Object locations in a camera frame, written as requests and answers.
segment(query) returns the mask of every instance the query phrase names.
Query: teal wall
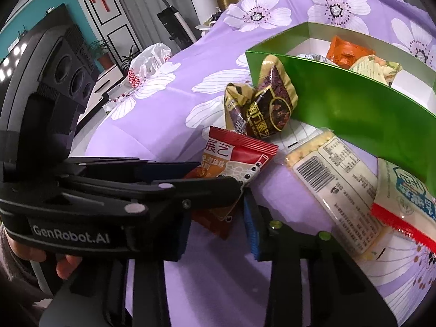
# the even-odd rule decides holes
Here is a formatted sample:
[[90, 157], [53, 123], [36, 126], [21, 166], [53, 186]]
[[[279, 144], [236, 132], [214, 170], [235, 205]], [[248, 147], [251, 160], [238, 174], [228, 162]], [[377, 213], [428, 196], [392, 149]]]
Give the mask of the teal wall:
[[51, 7], [58, 7], [62, 3], [66, 4], [71, 18], [79, 25], [79, 28], [88, 43], [92, 43], [95, 37], [88, 20], [86, 19], [80, 4], [77, 0], [33, 0], [29, 5], [22, 9], [9, 25], [0, 33], [0, 60], [7, 54], [7, 48], [18, 37], [18, 32], [23, 31], [23, 26], [31, 30], [39, 21], [45, 17], [45, 12]]

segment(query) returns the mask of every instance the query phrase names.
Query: white door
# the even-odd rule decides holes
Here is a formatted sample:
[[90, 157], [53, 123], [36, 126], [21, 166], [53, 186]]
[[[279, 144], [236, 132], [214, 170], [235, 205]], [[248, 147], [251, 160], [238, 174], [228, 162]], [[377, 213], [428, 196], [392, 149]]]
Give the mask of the white door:
[[78, 1], [96, 37], [109, 41], [110, 53], [118, 65], [132, 46], [133, 51], [143, 50], [119, 0]]

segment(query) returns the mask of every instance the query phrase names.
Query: red snack package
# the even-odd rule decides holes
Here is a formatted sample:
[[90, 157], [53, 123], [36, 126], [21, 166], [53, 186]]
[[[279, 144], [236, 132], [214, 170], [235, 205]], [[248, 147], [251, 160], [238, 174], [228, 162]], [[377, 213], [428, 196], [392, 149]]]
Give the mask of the red snack package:
[[[277, 153], [278, 146], [261, 140], [210, 127], [209, 140], [201, 158], [201, 167], [186, 178], [229, 176], [243, 186], [250, 183]], [[228, 237], [238, 206], [194, 211], [192, 219], [223, 239]]]
[[349, 69], [362, 56], [374, 55], [375, 53], [372, 49], [361, 47], [334, 36], [327, 52], [327, 59], [343, 69]]

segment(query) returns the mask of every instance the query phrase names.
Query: finger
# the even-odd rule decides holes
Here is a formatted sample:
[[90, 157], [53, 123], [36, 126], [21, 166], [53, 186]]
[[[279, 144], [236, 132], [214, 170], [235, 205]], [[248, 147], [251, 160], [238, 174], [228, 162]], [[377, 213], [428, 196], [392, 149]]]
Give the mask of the finger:
[[5, 233], [6, 233], [7, 241], [9, 242], [10, 249], [17, 257], [24, 259], [25, 261], [31, 260], [38, 263], [45, 261], [45, 259], [47, 258], [47, 255], [45, 254], [44, 251], [19, 243], [13, 240], [11, 237], [9, 237], [6, 231]]
[[81, 262], [80, 257], [67, 255], [59, 262], [57, 262], [56, 272], [58, 276], [62, 279], [68, 279], [70, 275], [73, 273], [73, 271], [80, 264], [80, 262]]

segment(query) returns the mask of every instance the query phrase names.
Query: floral tablecloth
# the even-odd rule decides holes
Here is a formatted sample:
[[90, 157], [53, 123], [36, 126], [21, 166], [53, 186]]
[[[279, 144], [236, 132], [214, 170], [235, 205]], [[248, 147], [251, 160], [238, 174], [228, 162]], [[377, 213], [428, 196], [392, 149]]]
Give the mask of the floral tablecloth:
[[[436, 27], [427, 13], [402, 0], [242, 0], [118, 105], [93, 135], [86, 155], [198, 160], [208, 128], [225, 127], [227, 83], [251, 82], [244, 52], [305, 21], [370, 34], [436, 69]], [[292, 121], [274, 142], [284, 149], [313, 131]], [[376, 171], [375, 158], [355, 150]], [[252, 188], [260, 204], [297, 230], [315, 234], [333, 226], [280, 164], [267, 167]], [[402, 324], [433, 284], [435, 263], [426, 248], [392, 235], [380, 259], [361, 267]], [[193, 223], [185, 255], [180, 262], [166, 262], [165, 273], [174, 327], [263, 326], [270, 264], [251, 257], [241, 220], [227, 241]], [[308, 311], [304, 315], [308, 325]]]

